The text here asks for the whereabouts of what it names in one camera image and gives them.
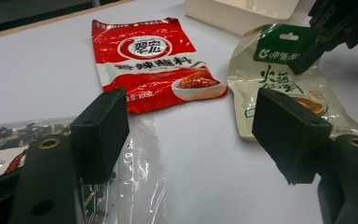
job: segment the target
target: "white plastic container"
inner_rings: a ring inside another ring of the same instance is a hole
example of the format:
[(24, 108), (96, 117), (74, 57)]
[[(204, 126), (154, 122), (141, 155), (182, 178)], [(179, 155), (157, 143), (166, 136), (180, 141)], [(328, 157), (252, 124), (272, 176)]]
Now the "white plastic container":
[(186, 15), (237, 35), (269, 23), (302, 25), (315, 0), (185, 0)]

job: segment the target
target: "transparent plastic wrap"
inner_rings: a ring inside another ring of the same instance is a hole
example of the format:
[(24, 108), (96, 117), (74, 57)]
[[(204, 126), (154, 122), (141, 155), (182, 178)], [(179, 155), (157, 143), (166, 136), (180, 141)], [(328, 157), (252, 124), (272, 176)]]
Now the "transparent plastic wrap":
[(165, 177), (154, 120), (134, 116), (129, 122), (130, 135), (111, 181), (90, 187), (101, 196), (92, 200), (95, 206), (87, 211), (92, 214), (88, 214), (88, 223), (167, 223)]
[[(0, 175), (23, 166), (33, 141), (70, 134), (75, 119), (49, 119), (0, 125)], [(166, 223), (163, 168), (151, 117), (130, 117), (131, 132), (108, 182), (82, 185), (88, 223)]]

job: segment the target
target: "clear plastic bag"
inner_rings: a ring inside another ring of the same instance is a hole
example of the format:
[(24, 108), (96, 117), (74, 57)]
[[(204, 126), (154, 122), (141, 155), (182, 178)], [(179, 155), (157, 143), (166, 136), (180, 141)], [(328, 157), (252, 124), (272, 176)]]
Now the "clear plastic bag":
[(129, 122), (130, 135), (111, 181), (99, 189), (92, 187), (102, 192), (103, 197), (94, 198), (96, 206), (93, 211), (88, 210), (93, 213), (88, 215), (88, 223), (167, 223), (165, 177), (159, 163), (154, 120), (130, 117)]

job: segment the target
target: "packaging bag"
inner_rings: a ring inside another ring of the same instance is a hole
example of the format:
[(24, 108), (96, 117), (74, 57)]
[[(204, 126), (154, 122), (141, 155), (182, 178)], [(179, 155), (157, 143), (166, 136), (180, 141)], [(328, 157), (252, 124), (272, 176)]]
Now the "packaging bag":
[(175, 18), (93, 21), (92, 44), (103, 90), (126, 88), (132, 113), (227, 95), (227, 85), (213, 78)]
[(268, 24), (245, 34), (234, 49), (227, 75), (242, 138), (255, 141), (252, 125), (259, 88), (284, 92), (332, 123), (333, 139), (344, 133), (358, 135), (358, 123), (347, 115), (329, 87), (319, 61), (301, 75), (294, 75), (289, 68), (288, 64), (320, 36), (318, 28), (285, 24)]

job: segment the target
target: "green snack bag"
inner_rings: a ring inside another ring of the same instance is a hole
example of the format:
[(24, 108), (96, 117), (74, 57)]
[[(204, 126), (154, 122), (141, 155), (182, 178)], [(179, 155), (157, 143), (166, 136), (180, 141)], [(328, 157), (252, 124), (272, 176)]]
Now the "green snack bag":
[(264, 25), (245, 34), (234, 49), (227, 75), (242, 138), (256, 140), (252, 125), (259, 88), (284, 92), (332, 123), (333, 139), (344, 133), (358, 135), (358, 123), (347, 115), (329, 87), (319, 61), (301, 75), (294, 75), (289, 68), (288, 64), (320, 35), (318, 28), (285, 24)]

